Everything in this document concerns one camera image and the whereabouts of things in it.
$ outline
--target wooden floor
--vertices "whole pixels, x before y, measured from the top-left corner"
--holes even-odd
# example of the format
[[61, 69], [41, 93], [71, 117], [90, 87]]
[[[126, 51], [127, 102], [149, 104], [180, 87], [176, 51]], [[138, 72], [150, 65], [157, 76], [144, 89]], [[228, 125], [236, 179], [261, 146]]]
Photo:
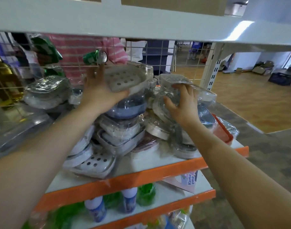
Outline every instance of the wooden floor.
[[[204, 67], [176, 68], [177, 74], [189, 79], [201, 79]], [[269, 76], [254, 73], [216, 76], [212, 91], [217, 101], [235, 112], [264, 133], [291, 128], [291, 85], [280, 86], [268, 82]]]

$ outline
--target wire mesh panel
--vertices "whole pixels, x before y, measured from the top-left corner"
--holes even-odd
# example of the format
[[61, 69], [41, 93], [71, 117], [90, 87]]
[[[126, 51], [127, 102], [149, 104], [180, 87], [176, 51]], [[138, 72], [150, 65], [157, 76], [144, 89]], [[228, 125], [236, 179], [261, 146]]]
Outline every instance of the wire mesh panel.
[[[44, 39], [47, 45], [43, 45], [41, 40], [35, 40], [37, 37]], [[50, 45], [57, 51], [56, 56], [59, 57], [56, 60], [48, 55]], [[26, 85], [51, 74], [66, 76], [73, 87], [82, 85], [82, 74], [86, 73], [87, 68], [98, 65], [88, 61], [97, 49], [106, 52], [107, 69], [123, 65], [127, 61], [141, 62], [153, 66], [154, 75], [181, 74], [199, 85], [211, 44], [0, 32], [1, 130], [11, 127], [11, 122], [24, 119], [26, 112], [20, 107], [20, 103], [23, 103]]]

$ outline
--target pink striped shirt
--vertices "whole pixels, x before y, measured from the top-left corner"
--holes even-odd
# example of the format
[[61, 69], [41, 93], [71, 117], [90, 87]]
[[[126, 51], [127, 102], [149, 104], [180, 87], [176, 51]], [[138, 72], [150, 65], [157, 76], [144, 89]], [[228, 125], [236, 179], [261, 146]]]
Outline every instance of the pink striped shirt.
[[84, 35], [68, 34], [46, 34], [50, 41], [56, 46], [63, 60], [60, 65], [71, 83], [78, 83], [82, 73], [86, 72], [83, 55], [102, 49], [107, 52], [109, 60], [114, 64], [125, 64], [128, 60], [127, 54], [119, 38], [106, 38]]

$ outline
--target orange shelf edge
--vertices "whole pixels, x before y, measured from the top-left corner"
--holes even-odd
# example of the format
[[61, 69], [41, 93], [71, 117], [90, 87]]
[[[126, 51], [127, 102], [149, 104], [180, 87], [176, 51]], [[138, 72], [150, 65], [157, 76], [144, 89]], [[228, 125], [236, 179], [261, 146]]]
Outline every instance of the orange shelf edge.
[[[235, 150], [244, 157], [248, 157], [249, 155], [248, 146]], [[207, 167], [208, 166], [203, 158], [194, 158], [183, 162], [110, 178], [108, 180], [95, 181], [85, 185], [54, 191], [44, 194], [34, 210], [50, 211], [64, 205], [92, 199], [104, 194], [111, 194], [151, 182], [161, 181], [165, 177], [178, 176]]]
[[111, 223], [104, 224], [102, 226], [93, 227], [92, 229], [110, 229], [110, 228], [125, 228], [129, 227], [131, 225], [135, 225], [140, 222], [147, 222], [149, 219], [156, 218], [160, 215], [166, 214], [168, 212], [185, 208], [189, 205], [194, 205], [200, 202], [203, 202], [205, 200], [212, 199], [216, 196], [215, 190], [210, 190], [204, 193], [200, 193], [197, 195], [194, 195], [189, 198], [184, 198], [182, 200], [178, 200], [176, 202], [172, 202], [151, 210], [144, 211], [142, 213], [132, 215]]

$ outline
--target gold bottle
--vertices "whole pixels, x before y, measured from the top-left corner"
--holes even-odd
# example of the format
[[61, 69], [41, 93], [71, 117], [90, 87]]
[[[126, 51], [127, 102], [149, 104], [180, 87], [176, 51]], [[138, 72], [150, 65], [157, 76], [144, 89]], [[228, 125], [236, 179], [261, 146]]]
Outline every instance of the gold bottle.
[[0, 58], [0, 107], [19, 101], [23, 97], [22, 83], [11, 67]]

